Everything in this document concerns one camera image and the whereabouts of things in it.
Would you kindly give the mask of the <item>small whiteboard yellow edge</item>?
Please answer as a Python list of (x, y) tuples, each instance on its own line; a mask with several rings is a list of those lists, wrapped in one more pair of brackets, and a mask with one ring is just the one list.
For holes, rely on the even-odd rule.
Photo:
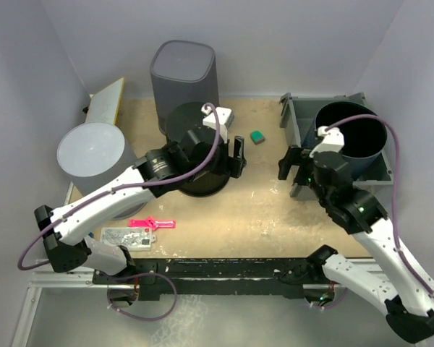
[(121, 77), (92, 96), (90, 104), (85, 109), (86, 123), (116, 123), (124, 83), (125, 78)]

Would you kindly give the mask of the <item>dark blue round bin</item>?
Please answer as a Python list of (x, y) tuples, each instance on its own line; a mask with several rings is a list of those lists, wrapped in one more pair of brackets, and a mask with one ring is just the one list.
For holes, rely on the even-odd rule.
[[(302, 140), (302, 147), (313, 149), (318, 139), (318, 127), (329, 126), (351, 116), (374, 113), (367, 107), (349, 101), (329, 103), (322, 107)], [(387, 131), (380, 122), (359, 119), (342, 124), (339, 129), (344, 136), (342, 154), (352, 167), (352, 177), (358, 179), (378, 157), (387, 142)]]

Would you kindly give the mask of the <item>dark grey mesh basket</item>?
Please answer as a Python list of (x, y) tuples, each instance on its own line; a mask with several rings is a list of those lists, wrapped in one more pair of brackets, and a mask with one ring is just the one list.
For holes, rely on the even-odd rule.
[(212, 47), (187, 40), (169, 40), (150, 64), (158, 128), (166, 133), (166, 119), (189, 102), (220, 105), (216, 53)]

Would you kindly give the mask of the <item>grey rectangular plastic crate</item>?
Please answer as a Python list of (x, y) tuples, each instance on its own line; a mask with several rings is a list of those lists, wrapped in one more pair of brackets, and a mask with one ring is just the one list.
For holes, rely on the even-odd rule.
[[(279, 126), (285, 129), (287, 145), (302, 147), (302, 140), (319, 110), (329, 103), (338, 101), (349, 101), (369, 108), (363, 93), (338, 95), (329, 98), (301, 98), (294, 97), (289, 93), (283, 95), (280, 98), (283, 110)], [(354, 185), (372, 193), (393, 185), (393, 173), (384, 153), (384, 148), (363, 175), (358, 179), (354, 179)]]

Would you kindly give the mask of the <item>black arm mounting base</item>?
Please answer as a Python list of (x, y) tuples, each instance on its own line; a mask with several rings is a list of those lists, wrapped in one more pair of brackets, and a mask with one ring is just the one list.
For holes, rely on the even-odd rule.
[(330, 280), (306, 258), (137, 258), (140, 301), (162, 295), (282, 296), (301, 299), (304, 289)]

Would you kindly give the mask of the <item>large black round bucket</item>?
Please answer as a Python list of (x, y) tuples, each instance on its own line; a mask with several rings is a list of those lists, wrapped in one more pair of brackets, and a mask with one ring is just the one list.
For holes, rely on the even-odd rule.
[[(185, 103), (175, 108), (166, 119), (166, 138), (177, 142), (187, 158), (186, 172), (201, 164), (210, 152), (215, 130), (205, 126), (202, 103)], [(228, 145), (218, 141), (213, 159), (194, 179), (183, 184), (179, 191), (191, 197), (208, 197), (221, 191), (229, 180), (226, 169), (229, 157)]]

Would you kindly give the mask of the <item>light grey round bin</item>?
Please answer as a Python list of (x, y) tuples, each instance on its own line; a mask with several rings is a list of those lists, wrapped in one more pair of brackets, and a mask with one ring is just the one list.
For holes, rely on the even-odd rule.
[(56, 157), (82, 198), (143, 181), (134, 167), (137, 156), (113, 124), (88, 122), (75, 127), (59, 143)]

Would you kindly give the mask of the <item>white printed card package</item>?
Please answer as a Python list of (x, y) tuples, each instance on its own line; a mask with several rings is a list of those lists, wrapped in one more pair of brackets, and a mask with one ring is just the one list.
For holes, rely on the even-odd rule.
[(149, 228), (102, 228), (100, 242), (111, 246), (123, 246), (131, 252), (149, 252), (156, 235)]

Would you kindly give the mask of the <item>small green block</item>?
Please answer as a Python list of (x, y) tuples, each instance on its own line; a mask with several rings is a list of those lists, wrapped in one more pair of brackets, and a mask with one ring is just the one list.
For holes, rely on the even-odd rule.
[(250, 133), (250, 139), (255, 145), (259, 145), (265, 141), (265, 136), (260, 131)]

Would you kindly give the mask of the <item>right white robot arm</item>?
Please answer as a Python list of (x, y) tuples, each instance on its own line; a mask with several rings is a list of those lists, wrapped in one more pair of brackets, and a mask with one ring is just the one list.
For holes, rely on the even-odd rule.
[(393, 233), (392, 220), (369, 191), (354, 186), (341, 153), (314, 154), (296, 145), (278, 162), (278, 179), (297, 166), (295, 183), (310, 188), (328, 217), (359, 242), (379, 265), (382, 280), (323, 245), (307, 258), (308, 277), (346, 286), (379, 310), (407, 343), (434, 336), (434, 281)]

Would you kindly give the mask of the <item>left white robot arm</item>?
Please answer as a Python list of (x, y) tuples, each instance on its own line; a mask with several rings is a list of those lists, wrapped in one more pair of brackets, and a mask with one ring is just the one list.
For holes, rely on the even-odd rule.
[(230, 155), (228, 143), (202, 127), (187, 131), (179, 142), (148, 151), (113, 181), (78, 201), (55, 209), (39, 207), (35, 218), (51, 267), (56, 273), (66, 273), (85, 266), (110, 275), (117, 283), (129, 282), (136, 265), (128, 249), (96, 241), (90, 232), (207, 173), (238, 178), (245, 165), (243, 137), (234, 138)]

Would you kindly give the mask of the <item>aluminium table frame rail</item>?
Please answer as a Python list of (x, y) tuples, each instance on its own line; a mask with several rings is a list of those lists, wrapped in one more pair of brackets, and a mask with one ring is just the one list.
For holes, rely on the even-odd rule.
[[(194, 199), (178, 192), (142, 215), (175, 218), (160, 231), (154, 257), (305, 256), (328, 244), (374, 270), (367, 252), (328, 221), (314, 202), (276, 187), (224, 191)], [(109, 309), (107, 289), (88, 269), (32, 273), (16, 346), (401, 346), (383, 317), (353, 293), (331, 309), (280, 296), (167, 295), (137, 302), (131, 317)]]

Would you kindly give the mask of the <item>pink plastic clip tool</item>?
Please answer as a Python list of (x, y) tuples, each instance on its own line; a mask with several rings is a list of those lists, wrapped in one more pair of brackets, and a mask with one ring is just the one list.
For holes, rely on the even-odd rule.
[(131, 219), (128, 223), (130, 228), (149, 228), (152, 231), (158, 230), (160, 228), (175, 228), (175, 220), (156, 220), (152, 217), (147, 217), (146, 219)]

